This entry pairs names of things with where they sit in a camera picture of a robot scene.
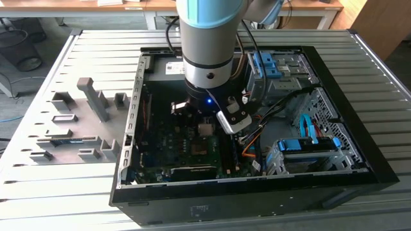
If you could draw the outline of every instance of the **cable on floor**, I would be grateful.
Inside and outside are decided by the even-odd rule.
[[[35,77],[20,78],[20,79],[12,81],[11,84],[15,84],[15,83],[20,82],[21,80],[31,79],[31,78],[45,78],[45,77],[43,77],[43,76],[35,76]]]
[[[16,118],[11,118],[11,119],[4,119],[4,120],[0,120],[0,123],[4,123],[4,122],[9,122],[9,121],[13,121],[13,120],[17,120],[17,119],[21,119],[24,116],[19,116]]]

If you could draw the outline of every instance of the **label on case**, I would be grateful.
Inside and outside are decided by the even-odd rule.
[[[167,75],[184,74],[184,63],[183,62],[168,62],[165,64],[165,74]]]
[[[256,160],[252,161],[252,167],[255,167],[256,171],[262,169],[262,165],[256,162]]]

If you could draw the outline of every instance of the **black cable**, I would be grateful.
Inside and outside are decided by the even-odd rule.
[[[306,94],[306,93],[311,93],[315,88],[320,87],[320,84],[312,84],[311,86],[302,88],[300,90],[295,90],[292,91],[287,96],[284,96],[267,110],[266,114],[262,116],[262,119],[258,122],[258,126],[256,129],[251,132],[251,134],[248,134],[243,139],[242,142],[244,142],[246,140],[248,140],[258,132],[262,132],[262,130],[264,129],[270,118],[276,115],[278,113],[280,113],[287,106],[288,101],[296,97],[300,94]]]
[[[264,81],[263,85],[264,85],[264,86],[263,86],[263,94],[262,94],[262,97],[260,97],[260,100],[259,100],[259,101],[263,102],[263,100],[264,100],[264,98],[266,98],[266,94],[267,94],[267,73],[266,73],[266,66],[264,66],[264,62],[263,62],[262,52],[260,52],[260,50],[259,50],[259,48],[258,48],[258,43],[256,43],[255,37],[254,37],[252,34],[251,34],[251,31],[250,31],[250,29],[248,29],[248,27],[247,27],[247,24],[246,24],[244,20],[242,20],[242,24],[243,24],[243,27],[246,28],[248,37],[250,37],[251,42],[252,42],[252,44],[254,44],[254,46],[255,46],[258,58],[260,59],[260,63],[262,63],[263,81]]]
[[[287,0],[287,1],[288,1],[287,20],[286,20],[284,25],[282,25],[282,26],[279,27],[279,29],[283,29],[283,28],[288,25],[288,23],[290,23],[290,21],[291,21],[291,17],[292,17],[292,4],[291,4],[291,0]]]
[[[278,26],[276,29],[282,29],[282,24],[283,24],[283,17],[279,17],[279,22],[278,22]]]
[[[173,20],[169,22],[169,24],[168,24],[168,26],[167,26],[167,28],[165,28],[165,40],[167,40],[168,48],[169,48],[169,50],[172,51],[172,53],[175,54],[175,56],[177,56],[177,53],[176,53],[176,50],[173,49],[172,44],[171,44],[171,42],[169,42],[168,31],[169,31],[171,27],[172,27],[172,25],[175,24],[175,22],[179,20],[179,18],[180,18],[180,17],[176,16],[176,17],[173,18]]]

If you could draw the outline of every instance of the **ventilation grille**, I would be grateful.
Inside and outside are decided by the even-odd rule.
[[[315,121],[316,125],[319,126],[323,134],[338,137],[342,142],[342,150],[350,151],[352,153],[352,159],[355,162],[362,162],[358,150],[348,138],[343,125],[330,122],[330,119],[336,118],[336,115],[332,115],[330,107],[327,106],[327,101],[322,95],[323,94],[320,94],[319,90],[315,90],[315,92],[306,98],[306,103],[302,105],[299,114],[294,121],[296,132],[299,135],[302,135],[299,127],[300,115],[308,114],[312,121]]]

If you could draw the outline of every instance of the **aluminum slotted table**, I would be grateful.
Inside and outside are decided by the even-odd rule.
[[[411,228],[411,95],[356,34],[347,31],[280,30],[254,32],[260,46],[315,46],[340,85],[400,182],[382,192],[355,198],[330,211],[282,216],[216,220],[151,226],[152,229],[224,230],[399,230]],[[251,45],[240,32],[244,45]],[[179,33],[171,33],[179,45]],[[68,38],[9,146],[0,159],[0,227],[43,229],[132,230],[140,226],[108,205],[115,163],[108,159],[85,162],[73,150],[61,148],[49,162],[28,156],[39,149],[36,140],[47,131],[69,128],[80,136],[117,139],[125,128],[119,110],[112,123],[96,122],[84,111],[85,96],[77,90],[80,77],[91,77],[95,90],[109,99],[131,96],[140,47],[167,46],[164,31],[77,31]],[[51,100],[68,92],[77,107],[80,126],[56,125],[60,112]]]

